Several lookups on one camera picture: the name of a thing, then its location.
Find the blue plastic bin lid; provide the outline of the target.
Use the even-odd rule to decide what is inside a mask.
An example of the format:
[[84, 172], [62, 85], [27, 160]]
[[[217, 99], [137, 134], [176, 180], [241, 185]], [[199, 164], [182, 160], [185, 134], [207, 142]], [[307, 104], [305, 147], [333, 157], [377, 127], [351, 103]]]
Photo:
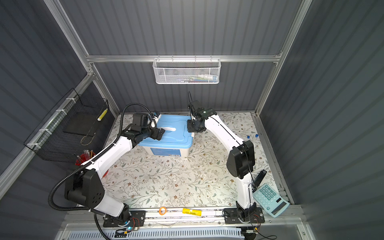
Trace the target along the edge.
[[188, 132], [188, 120], [190, 120], [188, 116], [161, 115], [157, 122], [157, 128], [165, 130], [161, 140], [146, 138], [139, 145], [150, 148], [190, 148], [193, 144], [194, 136]]

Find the white plastic storage bin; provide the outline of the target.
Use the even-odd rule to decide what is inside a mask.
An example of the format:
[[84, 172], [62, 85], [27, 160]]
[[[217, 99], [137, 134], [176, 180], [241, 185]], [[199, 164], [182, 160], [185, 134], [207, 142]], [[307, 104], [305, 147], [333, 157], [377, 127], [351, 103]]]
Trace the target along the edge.
[[187, 149], [164, 149], [164, 148], [150, 148], [143, 147], [144, 150], [153, 156], [168, 156], [168, 157], [188, 157], [190, 148]]

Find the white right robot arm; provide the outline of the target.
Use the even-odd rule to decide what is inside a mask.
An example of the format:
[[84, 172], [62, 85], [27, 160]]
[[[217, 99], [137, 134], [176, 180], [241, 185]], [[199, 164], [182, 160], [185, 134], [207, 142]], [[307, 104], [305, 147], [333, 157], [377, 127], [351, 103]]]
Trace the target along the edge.
[[237, 184], [237, 215], [241, 222], [251, 221], [251, 215], [256, 211], [257, 204], [253, 197], [255, 179], [253, 170], [255, 151], [252, 141], [244, 141], [238, 137], [218, 116], [213, 109], [205, 109], [199, 101], [190, 102], [188, 105], [191, 119], [187, 121], [190, 133], [210, 131], [224, 145], [228, 152], [227, 169], [235, 178]]

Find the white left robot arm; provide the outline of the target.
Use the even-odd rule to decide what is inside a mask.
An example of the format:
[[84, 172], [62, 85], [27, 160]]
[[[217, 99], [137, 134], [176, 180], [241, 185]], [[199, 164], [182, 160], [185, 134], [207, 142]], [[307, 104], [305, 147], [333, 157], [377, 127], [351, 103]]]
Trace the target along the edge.
[[[108, 194], [102, 184], [102, 178], [109, 168], [124, 154], [131, 151], [142, 140], [152, 138], [161, 140], [165, 130], [159, 129], [157, 123], [161, 113], [151, 112], [133, 115], [133, 122], [126, 128], [119, 126], [113, 142], [85, 161], [73, 172], [60, 180], [48, 195], [49, 206], [57, 211], [89, 211], [117, 221], [118, 225], [127, 225], [131, 221], [129, 206]], [[78, 204], [77, 207], [62, 207], [54, 202], [54, 195], [61, 185], [65, 185], [65, 199]]]

